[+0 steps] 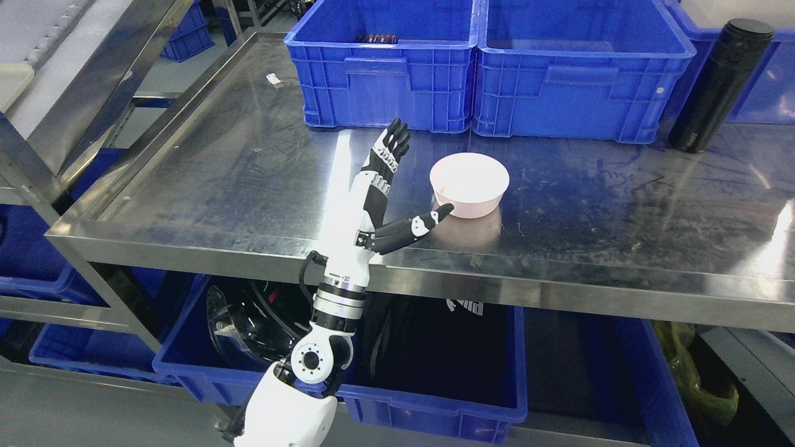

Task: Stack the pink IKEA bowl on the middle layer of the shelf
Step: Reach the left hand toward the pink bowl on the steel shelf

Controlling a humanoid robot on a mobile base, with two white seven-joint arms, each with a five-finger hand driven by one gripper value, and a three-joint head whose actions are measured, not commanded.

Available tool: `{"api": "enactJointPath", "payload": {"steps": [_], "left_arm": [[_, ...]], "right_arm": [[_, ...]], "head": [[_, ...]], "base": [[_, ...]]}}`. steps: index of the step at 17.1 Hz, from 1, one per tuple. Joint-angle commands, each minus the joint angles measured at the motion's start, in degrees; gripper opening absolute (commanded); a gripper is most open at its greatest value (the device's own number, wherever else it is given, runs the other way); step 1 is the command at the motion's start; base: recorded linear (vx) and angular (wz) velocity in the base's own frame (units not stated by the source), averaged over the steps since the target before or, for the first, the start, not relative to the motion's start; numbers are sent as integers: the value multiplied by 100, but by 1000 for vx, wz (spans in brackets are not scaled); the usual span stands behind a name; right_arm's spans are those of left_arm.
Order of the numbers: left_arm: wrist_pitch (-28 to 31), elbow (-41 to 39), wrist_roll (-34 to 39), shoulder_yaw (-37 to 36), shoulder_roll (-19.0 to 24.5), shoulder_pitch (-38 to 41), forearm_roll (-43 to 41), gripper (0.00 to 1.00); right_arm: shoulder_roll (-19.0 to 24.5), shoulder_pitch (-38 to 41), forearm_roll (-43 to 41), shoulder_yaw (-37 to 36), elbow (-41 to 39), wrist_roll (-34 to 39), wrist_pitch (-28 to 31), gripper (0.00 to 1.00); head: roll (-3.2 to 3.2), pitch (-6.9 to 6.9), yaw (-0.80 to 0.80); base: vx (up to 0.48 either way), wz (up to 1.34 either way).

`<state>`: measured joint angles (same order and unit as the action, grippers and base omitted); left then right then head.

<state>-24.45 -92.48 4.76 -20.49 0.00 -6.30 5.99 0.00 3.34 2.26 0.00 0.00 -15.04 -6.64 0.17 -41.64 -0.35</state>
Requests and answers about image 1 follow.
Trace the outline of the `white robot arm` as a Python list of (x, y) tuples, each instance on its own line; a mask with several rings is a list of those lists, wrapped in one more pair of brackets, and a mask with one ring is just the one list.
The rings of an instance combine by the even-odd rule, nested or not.
[(312, 295), (307, 333), (262, 376), (242, 414), (235, 446), (320, 446), (335, 418), (336, 391), (354, 356), (366, 286), (324, 278)]

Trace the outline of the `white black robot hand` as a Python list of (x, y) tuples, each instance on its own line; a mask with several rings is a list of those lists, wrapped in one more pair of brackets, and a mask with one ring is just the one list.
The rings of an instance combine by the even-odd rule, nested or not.
[(407, 122), (395, 118), (370, 147), (324, 253), (322, 291), (344, 297), (362, 294), (369, 285), (374, 255), (386, 255), (423, 240), (454, 211), (454, 204), (443, 204), (425, 214), (385, 222), (388, 196), (409, 142)]

